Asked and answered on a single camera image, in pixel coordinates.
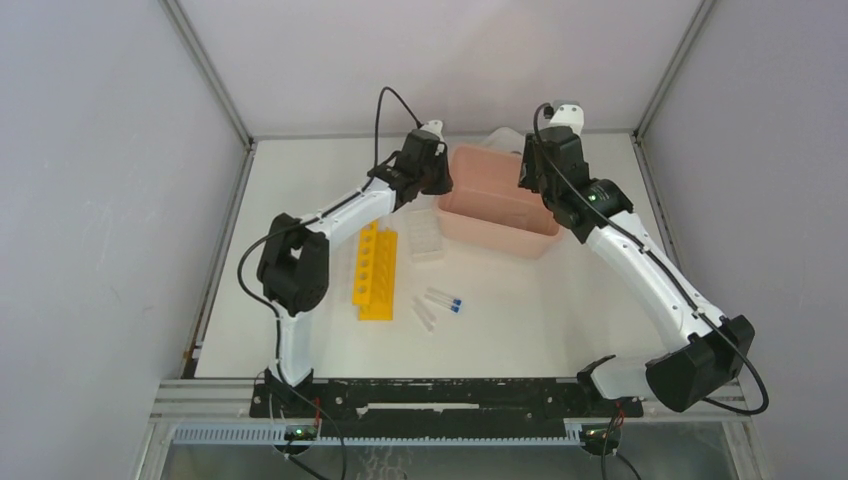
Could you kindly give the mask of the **translucent white bin lid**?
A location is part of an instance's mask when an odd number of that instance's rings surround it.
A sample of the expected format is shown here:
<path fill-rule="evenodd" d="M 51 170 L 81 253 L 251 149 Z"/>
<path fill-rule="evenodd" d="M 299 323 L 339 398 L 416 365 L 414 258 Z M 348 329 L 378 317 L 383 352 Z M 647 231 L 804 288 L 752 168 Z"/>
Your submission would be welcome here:
<path fill-rule="evenodd" d="M 500 127 L 480 142 L 480 146 L 490 150 L 522 155 L 525 135 L 509 127 Z"/>

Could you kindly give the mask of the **pink plastic storage bin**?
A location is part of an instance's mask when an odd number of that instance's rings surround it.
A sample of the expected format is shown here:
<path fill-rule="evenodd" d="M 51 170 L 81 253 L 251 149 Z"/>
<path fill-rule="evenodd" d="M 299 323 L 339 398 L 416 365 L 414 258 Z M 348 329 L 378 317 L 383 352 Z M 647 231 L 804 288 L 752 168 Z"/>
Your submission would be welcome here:
<path fill-rule="evenodd" d="M 518 186 L 521 157 L 464 144 L 451 153 L 452 191 L 433 205 L 442 234 L 455 241 L 538 259 L 564 229 L 541 197 Z"/>

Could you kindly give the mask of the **yellow test tube rack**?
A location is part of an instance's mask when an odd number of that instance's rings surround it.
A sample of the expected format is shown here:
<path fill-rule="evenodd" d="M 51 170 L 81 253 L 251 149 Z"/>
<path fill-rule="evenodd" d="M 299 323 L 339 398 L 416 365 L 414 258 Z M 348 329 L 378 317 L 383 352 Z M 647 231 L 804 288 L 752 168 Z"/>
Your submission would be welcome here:
<path fill-rule="evenodd" d="M 393 319 L 397 240 L 397 232 L 381 229 L 378 220 L 360 231 L 352 289 L 360 321 Z"/>

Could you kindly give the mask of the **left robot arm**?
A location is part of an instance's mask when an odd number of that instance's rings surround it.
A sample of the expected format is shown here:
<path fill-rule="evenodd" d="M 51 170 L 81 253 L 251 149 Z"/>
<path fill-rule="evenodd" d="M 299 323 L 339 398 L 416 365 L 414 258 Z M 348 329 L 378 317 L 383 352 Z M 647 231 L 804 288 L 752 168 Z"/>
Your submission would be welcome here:
<path fill-rule="evenodd" d="M 309 219 L 280 214 L 263 238 L 257 279 L 264 301 L 277 314 L 275 359 L 269 367 L 281 383 L 274 404 L 290 417 L 311 407 L 311 317 L 329 287 L 330 257 L 367 224 L 389 215 L 420 195 L 442 195 L 453 182 L 443 122 L 431 120 L 412 130 L 400 150 L 367 173 L 365 184 Z"/>

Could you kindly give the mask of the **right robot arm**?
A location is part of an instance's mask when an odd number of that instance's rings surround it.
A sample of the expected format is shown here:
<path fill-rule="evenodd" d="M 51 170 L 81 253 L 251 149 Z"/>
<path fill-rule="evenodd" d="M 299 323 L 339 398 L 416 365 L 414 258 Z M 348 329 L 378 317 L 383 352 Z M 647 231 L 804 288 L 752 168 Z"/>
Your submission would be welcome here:
<path fill-rule="evenodd" d="M 703 402 L 748 414 L 712 396 L 749 366 L 753 325 L 727 317 L 670 264 L 619 186 L 591 176 L 572 128 L 526 135 L 519 185 L 539 194 L 554 220 L 623 279 L 664 346 L 647 358 L 608 355 L 589 364 L 578 375 L 587 381 L 577 391 L 582 410 L 602 416 L 618 399 L 649 396 L 674 412 Z"/>

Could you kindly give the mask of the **clear well plate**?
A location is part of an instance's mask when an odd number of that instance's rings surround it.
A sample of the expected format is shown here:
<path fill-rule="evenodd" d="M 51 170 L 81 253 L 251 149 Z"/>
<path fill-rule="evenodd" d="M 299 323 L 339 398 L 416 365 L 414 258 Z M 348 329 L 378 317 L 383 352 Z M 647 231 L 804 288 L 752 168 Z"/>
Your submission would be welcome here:
<path fill-rule="evenodd" d="M 414 210 L 406 213 L 404 219 L 412 262 L 442 259 L 443 237 L 435 213 L 429 209 Z"/>

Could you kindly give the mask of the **clear tube right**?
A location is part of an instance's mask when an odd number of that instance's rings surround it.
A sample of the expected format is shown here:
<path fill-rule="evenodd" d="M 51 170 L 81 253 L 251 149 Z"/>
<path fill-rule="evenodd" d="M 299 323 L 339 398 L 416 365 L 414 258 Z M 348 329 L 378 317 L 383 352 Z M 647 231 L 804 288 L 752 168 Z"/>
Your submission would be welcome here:
<path fill-rule="evenodd" d="M 420 310 L 421 314 L 427 318 L 430 324 L 435 324 L 436 316 L 426 307 L 418 296 L 413 298 L 413 303 Z"/>

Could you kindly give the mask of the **clear tube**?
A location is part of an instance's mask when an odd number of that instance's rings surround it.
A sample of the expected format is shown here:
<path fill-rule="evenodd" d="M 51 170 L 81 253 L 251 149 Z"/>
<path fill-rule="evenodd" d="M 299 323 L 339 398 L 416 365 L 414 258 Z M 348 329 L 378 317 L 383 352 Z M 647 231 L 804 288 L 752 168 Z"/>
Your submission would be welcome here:
<path fill-rule="evenodd" d="M 432 333 L 433 333 L 433 331 L 434 331 L 434 324 L 433 324 L 433 322 L 430 320 L 429 316 L 428 316 L 428 315 L 427 315 L 427 314 L 426 314 L 423 310 L 421 310 L 421 309 L 420 309 L 419 307 L 417 307 L 417 306 L 413 306 L 413 307 L 412 307 L 412 311 L 413 311 L 413 313 L 416 315 L 416 317 L 419 319 L 419 321 L 420 321 L 420 323 L 421 323 L 422 327 L 423 327 L 423 328 L 424 328 L 424 329 L 425 329 L 425 330 L 426 330 L 429 334 L 432 334 Z"/>
<path fill-rule="evenodd" d="M 421 314 L 427 318 L 430 324 L 435 324 L 436 316 L 426 307 L 418 296 L 413 298 L 413 303 L 420 310 Z"/>

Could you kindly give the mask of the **blue capped tube upper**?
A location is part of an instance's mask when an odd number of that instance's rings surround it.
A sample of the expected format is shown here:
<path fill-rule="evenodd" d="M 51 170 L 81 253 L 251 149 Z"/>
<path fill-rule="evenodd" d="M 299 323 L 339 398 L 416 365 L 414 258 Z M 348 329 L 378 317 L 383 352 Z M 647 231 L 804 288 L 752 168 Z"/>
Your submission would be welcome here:
<path fill-rule="evenodd" d="M 428 287 L 426 289 L 426 292 L 433 298 L 439 298 L 440 302 L 449 305 L 449 308 L 454 311 L 458 311 L 460 306 L 462 305 L 462 300 L 459 297 L 446 293 L 442 290 L 435 289 L 433 287 Z"/>

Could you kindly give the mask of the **blue capped tube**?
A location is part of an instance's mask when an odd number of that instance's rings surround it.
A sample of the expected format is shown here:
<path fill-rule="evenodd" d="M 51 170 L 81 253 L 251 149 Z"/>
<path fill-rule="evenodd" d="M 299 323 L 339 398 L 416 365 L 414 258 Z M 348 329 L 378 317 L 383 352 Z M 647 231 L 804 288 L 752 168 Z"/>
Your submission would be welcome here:
<path fill-rule="evenodd" d="M 424 297 L 431 303 L 445 308 L 453 313 L 458 313 L 460 311 L 460 305 L 455 300 L 442 298 L 431 293 L 425 294 Z"/>
<path fill-rule="evenodd" d="M 442 290 L 435 289 L 433 287 L 428 287 L 426 289 L 426 292 L 433 298 L 439 298 L 440 302 L 449 305 L 449 308 L 454 311 L 458 311 L 460 306 L 462 305 L 462 300 L 459 297 L 446 293 Z"/>

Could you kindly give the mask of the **blue capped tube lower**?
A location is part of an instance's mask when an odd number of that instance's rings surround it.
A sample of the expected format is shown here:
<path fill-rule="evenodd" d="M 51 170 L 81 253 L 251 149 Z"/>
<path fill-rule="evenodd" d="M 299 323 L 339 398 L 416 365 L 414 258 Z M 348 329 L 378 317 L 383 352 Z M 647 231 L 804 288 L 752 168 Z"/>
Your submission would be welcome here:
<path fill-rule="evenodd" d="M 424 297 L 431 303 L 445 308 L 453 313 L 458 313 L 460 311 L 460 305 L 455 300 L 442 298 L 431 293 L 425 294 Z"/>

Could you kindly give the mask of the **clear tube left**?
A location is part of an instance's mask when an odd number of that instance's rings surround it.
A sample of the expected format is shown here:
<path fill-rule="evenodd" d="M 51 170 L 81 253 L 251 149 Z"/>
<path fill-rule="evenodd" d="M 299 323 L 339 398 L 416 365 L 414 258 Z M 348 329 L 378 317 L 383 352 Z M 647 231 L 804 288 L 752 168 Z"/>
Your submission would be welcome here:
<path fill-rule="evenodd" d="M 428 316 L 428 315 L 427 315 L 427 314 L 426 314 L 423 310 L 421 310 L 421 309 L 420 309 L 419 307 L 417 307 L 417 306 L 413 306 L 413 307 L 412 307 L 412 311 L 413 311 L 413 313 L 416 315 L 416 317 L 419 319 L 419 321 L 420 321 L 420 323 L 421 323 L 422 327 L 423 327 L 423 328 L 424 328 L 424 329 L 425 329 L 425 330 L 426 330 L 429 334 L 432 334 L 432 333 L 433 333 L 433 331 L 434 331 L 434 324 L 433 324 L 433 322 L 430 320 L 429 316 Z"/>

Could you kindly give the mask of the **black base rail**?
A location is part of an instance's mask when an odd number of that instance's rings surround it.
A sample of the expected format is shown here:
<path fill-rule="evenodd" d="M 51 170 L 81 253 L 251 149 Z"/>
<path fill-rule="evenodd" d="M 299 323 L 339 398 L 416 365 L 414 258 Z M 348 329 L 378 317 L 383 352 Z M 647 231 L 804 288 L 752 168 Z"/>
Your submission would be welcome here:
<path fill-rule="evenodd" d="M 266 374 L 249 415 L 302 420 L 324 439 L 553 440 L 568 423 L 644 414 L 641 400 L 607 400 L 565 378 L 315 379 L 289 389 Z"/>

